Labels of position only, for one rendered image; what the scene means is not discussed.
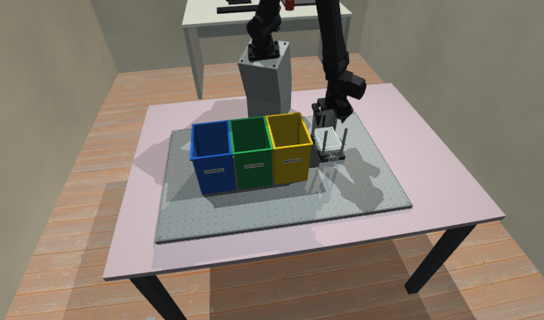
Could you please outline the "green open-top bin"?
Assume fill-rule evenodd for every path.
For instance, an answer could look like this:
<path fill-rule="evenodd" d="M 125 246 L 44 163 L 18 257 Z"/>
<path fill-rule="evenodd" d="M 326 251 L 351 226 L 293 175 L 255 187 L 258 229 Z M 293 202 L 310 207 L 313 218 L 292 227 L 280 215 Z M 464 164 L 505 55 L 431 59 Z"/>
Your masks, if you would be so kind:
<path fill-rule="evenodd" d="M 265 116 L 229 120 L 240 189 L 272 185 L 273 145 Z"/>

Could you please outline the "blue open-top bin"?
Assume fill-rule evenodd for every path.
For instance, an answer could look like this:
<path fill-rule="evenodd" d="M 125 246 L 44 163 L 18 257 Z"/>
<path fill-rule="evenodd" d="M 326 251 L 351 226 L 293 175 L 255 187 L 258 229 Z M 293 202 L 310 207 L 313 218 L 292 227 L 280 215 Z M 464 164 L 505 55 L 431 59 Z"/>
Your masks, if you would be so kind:
<path fill-rule="evenodd" d="M 236 190 L 229 120 L 192 124 L 190 161 L 202 195 Z"/>

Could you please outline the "yellow bin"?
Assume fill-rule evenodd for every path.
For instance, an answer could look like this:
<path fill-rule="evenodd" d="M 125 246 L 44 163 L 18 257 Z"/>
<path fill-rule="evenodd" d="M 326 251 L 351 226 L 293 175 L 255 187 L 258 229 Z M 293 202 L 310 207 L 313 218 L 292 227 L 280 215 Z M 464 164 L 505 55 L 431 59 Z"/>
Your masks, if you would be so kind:
<path fill-rule="evenodd" d="M 301 113 L 267 115 L 275 184 L 307 181 L 313 146 Z"/>

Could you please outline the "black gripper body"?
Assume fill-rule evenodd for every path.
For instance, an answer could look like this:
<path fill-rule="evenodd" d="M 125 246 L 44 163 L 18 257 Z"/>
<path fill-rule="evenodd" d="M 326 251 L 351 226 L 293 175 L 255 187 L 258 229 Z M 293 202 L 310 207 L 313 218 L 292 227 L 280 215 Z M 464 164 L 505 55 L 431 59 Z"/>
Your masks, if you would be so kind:
<path fill-rule="evenodd" d="M 331 94 L 335 94 L 335 93 L 329 91 L 328 89 L 327 89 L 327 91 L 329 93 L 331 93 Z M 321 109 L 321 111 L 334 109 L 334 108 L 327 108 L 326 105 L 324 104 L 324 102 L 325 102 L 325 98 L 318 98 L 317 103 L 312 104 L 312 108 L 313 108 L 314 112 L 319 112 L 320 109 Z M 321 108 L 319 109 L 319 107 L 321 107 Z M 353 107 L 351 107 L 351 112 L 352 111 L 353 111 Z"/>

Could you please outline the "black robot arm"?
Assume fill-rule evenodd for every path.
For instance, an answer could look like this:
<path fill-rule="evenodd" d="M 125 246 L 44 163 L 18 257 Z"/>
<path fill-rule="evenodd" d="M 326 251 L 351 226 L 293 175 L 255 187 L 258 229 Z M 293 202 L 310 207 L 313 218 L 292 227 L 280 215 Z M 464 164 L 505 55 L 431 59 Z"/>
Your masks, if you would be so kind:
<path fill-rule="evenodd" d="M 247 23 L 246 29 L 252 38 L 248 44 L 249 61 L 280 57 L 278 41 L 273 41 L 271 34 L 281 29 L 280 1 L 260 0 L 253 20 Z M 335 94 L 343 89 L 343 93 L 337 95 L 326 91 L 324 104 L 327 108 L 334 108 L 336 118 L 341 120 L 351 113 L 352 106 L 347 96 L 360 100 L 366 91 L 366 80 L 346 70 L 349 51 L 346 51 L 344 42 L 339 0 L 315 2 L 322 36 L 322 64 L 328 81 L 327 89 Z"/>

